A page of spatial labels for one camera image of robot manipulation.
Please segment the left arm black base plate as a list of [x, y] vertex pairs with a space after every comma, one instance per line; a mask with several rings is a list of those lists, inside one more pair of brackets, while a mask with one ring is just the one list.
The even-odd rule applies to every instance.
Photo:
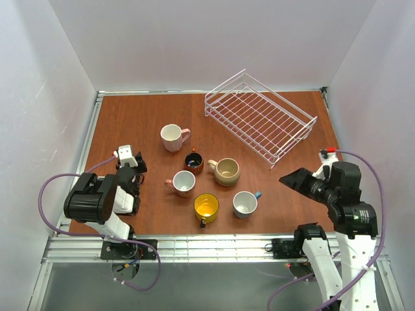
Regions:
[[104, 241], [102, 243], [100, 259], [102, 260], [135, 260], [156, 259], [156, 254], [149, 246], [126, 242]]

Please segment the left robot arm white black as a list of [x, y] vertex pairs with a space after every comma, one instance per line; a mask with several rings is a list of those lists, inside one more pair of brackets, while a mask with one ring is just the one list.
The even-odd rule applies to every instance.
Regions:
[[139, 186], [147, 165], [141, 153], [118, 160], [115, 174], [99, 178], [85, 172], [80, 175], [64, 202], [66, 218], [86, 224], [103, 236], [131, 239], [134, 230], [120, 215], [135, 216], [139, 209]]

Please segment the aluminium frame rail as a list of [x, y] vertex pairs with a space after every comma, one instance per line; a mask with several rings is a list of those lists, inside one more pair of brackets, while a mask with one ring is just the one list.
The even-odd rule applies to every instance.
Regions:
[[[291, 235], [202, 234], [141, 235], [138, 239], [156, 241], [162, 263], [283, 262], [271, 252], [273, 239], [290, 240]], [[43, 263], [92, 263], [131, 261], [118, 255], [103, 239], [92, 236], [52, 237], [48, 240]]]

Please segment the pink floral mug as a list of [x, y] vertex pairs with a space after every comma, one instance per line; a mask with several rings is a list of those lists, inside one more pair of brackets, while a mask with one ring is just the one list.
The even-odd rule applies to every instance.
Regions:
[[171, 187], [179, 196], [188, 198], [195, 188], [195, 175], [187, 170], [177, 172], [172, 179], [166, 179], [164, 184]]

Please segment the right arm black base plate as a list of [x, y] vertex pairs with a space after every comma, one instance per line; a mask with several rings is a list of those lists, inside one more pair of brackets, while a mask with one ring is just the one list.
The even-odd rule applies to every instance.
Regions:
[[267, 253], [272, 254], [273, 259], [303, 259], [304, 253], [294, 243], [293, 238], [273, 238], [264, 246]]

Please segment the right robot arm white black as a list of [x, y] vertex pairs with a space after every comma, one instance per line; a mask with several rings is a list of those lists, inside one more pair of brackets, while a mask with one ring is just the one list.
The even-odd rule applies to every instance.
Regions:
[[327, 235], [317, 224], [299, 225], [294, 245], [307, 257], [323, 299], [321, 310], [378, 310], [375, 269], [371, 259], [378, 234], [374, 208], [361, 201], [361, 171], [349, 162], [335, 161], [319, 173], [300, 168], [280, 182], [327, 207], [341, 256], [337, 268]]

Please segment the beige round ceramic mug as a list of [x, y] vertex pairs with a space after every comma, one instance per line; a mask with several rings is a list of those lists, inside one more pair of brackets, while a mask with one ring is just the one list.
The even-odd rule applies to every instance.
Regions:
[[213, 171], [215, 181], [223, 187], [234, 186], [240, 178], [240, 166], [232, 158], [224, 158], [220, 161], [210, 159], [207, 165]]

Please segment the dark brown glazed mug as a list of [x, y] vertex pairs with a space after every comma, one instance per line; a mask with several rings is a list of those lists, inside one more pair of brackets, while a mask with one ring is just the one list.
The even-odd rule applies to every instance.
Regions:
[[199, 174], [204, 168], [204, 160], [202, 156], [192, 148], [191, 153], [187, 154], [184, 159], [184, 169]]

